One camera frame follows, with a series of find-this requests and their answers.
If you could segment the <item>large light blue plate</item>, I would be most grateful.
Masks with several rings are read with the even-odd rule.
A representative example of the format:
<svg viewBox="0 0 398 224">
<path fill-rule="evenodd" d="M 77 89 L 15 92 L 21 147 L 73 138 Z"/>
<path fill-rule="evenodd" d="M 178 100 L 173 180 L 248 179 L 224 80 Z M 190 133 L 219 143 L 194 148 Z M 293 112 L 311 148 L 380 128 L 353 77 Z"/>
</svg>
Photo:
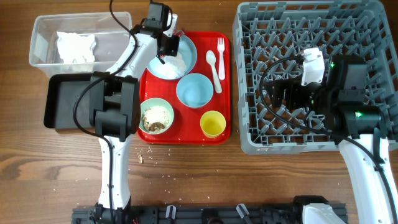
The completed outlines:
<svg viewBox="0 0 398 224">
<path fill-rule="evenodd" d="M 187 75 L 194 68 L 194 66 L 197 62 L 198 55 L 197 55 L 197 48 L 195 47 L 195 44 L 186 35 L 183 35 L 180 37 L 178 53 L 182 54 L 183 60 L 187 64 L 187 69 L 186 69 L 186 73 L 185 73 L 185 75 Z"/>
</svg>

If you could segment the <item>white napkin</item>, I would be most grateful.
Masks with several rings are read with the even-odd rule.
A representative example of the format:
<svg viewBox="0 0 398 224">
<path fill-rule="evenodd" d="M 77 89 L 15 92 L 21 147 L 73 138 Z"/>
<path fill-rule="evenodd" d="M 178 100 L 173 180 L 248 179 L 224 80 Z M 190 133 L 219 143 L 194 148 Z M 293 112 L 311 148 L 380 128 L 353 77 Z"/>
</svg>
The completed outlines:
<svg viewBox="0 0 398 224">
<path fill-rule="evenodd" d="M 93 63 L 96 39 L 94 34 L 57 32 L 57 49 L 63 63 Z"/>
<path fill-rule="evenodd" d="M 148 65 L 151 74 L 164 80 L 174 80 L 185 75 L 187 64 L 183 60 L 182 54 L 174 56 L 164 56 L 162 64 L 158 59 L 153 59 Z"/>
</svg>

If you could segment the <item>white plastic spoon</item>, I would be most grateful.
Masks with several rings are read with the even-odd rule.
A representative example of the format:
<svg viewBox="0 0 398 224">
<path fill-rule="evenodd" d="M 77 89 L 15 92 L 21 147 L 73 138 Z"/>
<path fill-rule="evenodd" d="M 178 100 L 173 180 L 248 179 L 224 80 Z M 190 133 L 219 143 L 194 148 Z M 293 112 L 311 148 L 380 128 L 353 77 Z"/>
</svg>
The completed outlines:
<svg viewBox="0 0 398 224">
<path fill-rule="evenodd" d="M 211 51 L 208 50 L 206 53 L 206 62 L 210 65 L 211 67 L 211 72 L 213 75 L 213 83 L 214 83 L 214 88 L 217 93 L 222 92 L 222 87 L 220 83 L 220 79 L 218 78 L 218 74 L 215 68 L 215 63 L 216 63 L 216 57 L 215 54 Z"/>
</svg>

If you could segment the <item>light blue bowl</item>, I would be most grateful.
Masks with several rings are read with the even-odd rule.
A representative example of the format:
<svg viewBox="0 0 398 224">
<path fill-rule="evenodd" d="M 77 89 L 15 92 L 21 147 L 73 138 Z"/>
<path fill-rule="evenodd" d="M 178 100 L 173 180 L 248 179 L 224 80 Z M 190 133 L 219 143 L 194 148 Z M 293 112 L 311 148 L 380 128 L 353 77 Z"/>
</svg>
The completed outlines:
<svg viewBox="0 0 398 224">
<path fill-rule="evenodd" d="M 214 89 L 208 77 L 200 73 L 190 73 L 178 81 L 176 94 L 183 105 L 197 109 L 211 101 Z"/>
</svg>

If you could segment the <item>pink plastic fork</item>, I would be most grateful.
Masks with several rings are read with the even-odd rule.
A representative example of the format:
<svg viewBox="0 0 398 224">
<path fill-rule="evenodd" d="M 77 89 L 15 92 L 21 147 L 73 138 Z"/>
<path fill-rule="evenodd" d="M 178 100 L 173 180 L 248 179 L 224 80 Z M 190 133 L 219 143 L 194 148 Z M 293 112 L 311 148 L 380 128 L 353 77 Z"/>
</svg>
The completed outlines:
<svg viewBox="0 0 398 224">
<path fill-rule="evenodd" d="M 224 50 L 225 50 L 224 38 L 220 37 L 218 39 L 217 49 L 219 52 L 218 77 L 220 80 L 224 80 L 226 76 L 225 66 L 224 66 Z"/>
</svg>

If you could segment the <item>green bowl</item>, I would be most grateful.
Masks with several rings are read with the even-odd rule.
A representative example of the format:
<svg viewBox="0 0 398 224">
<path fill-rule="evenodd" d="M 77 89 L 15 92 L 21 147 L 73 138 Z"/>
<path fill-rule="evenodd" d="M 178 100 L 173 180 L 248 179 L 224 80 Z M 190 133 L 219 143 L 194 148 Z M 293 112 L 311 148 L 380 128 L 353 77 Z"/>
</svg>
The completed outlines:
<svg viewBox="0 0 398 224">
<path fill-rule="evenodd" d="M 152 135 L 162 134 L 162 133 L 166 132 L 172 126 L 172 124 L 164 132 L 158 133 L 158 134 L 149 133 L 143 127 L 142 115 L 144 114 L 146 109 L 148 109 L 148 108 L 150 108 L 152 106 L 164 106 L 169 111 L 169 113 L 172 116 L 172 123 L 174 121 L 174 109 L 172 108 L 171 104 L 168 101 L 166 101 L 166 100 L 164 100 L 162 98 L 150 98 L 150 99 L 148 99 L 148 100 L 146 100 L 146 101 L 141 103 L 141 120 L 140 120 L 140 123 L 139 123 L 140 130 L 143 131 L 146 134 L 152 134 Z"/>
</svg>

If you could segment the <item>rice and food scraps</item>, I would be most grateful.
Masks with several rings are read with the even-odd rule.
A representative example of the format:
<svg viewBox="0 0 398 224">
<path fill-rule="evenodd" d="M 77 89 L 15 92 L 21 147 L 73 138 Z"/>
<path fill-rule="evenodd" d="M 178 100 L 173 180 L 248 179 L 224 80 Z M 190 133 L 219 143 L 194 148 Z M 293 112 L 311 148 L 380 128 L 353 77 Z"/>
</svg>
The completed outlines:
<svg viewBox="0 0 398 224">
<path fill-rule="evenodd" d="M 162 133 L 172 124 L 172 116 L 164 106 L 152 106 L 142 115 L 143 127 L 149 133 Z"/>
</svg>

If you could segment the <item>yellow cup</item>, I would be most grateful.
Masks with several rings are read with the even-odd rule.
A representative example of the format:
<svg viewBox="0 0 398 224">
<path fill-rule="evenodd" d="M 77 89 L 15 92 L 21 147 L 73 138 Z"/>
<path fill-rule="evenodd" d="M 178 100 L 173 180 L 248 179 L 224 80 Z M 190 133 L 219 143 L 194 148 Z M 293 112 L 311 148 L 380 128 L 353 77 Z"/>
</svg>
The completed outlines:
<svg viewBox="0 0 398 224">
<path fill-rule="evenodd" d="M 226 119 L 219 111 L 207 111 L 200 118 L 200 127 L 208 138 L 216 138 L 226 129 Z"/>
</svg>

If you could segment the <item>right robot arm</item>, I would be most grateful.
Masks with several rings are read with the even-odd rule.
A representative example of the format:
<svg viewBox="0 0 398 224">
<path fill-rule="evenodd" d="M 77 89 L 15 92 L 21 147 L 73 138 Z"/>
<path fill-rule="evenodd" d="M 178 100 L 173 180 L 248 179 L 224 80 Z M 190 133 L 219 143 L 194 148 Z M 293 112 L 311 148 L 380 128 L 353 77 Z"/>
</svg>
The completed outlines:
<svg viewBox="0 0 398 224">
<path fill-rule="evenodd" d="M 348 168 L 360 223 L 397 223 L 397 187 L 389 162 L 388 130 L 381 109 L 367 105 L 367 65 L 356 55 L 335 55 L 325 73 L 322 54 L 301 54 L 303 74 L 290 80 L 260 81 L 260 95 L 271 105 L 309 108 L 325 117 L 326 129 Z"/>
</svg>

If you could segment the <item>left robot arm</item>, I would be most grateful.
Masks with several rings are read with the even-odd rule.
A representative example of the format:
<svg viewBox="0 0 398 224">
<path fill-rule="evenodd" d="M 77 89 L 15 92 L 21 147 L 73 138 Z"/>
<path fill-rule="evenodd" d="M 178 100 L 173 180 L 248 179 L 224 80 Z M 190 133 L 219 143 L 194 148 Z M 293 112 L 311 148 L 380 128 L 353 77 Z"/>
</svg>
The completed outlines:
<svg viewBox="0 0 398 224">
<path fill-rule="evenodd" d="M 129 146 L 141 120 L 139 80 L 151 60 L 177 54 L 177 20 L 177 15 L 163 22 L 144 19 L 131 29 L 129 43 L 115 64 L 104 73 L 95 72 L 85 89 L 90 94 L 90 124 L 102 151 L 101 193 L 90 217 L 94 222 L 131 221 L 127 173 Z"/>
</svg>

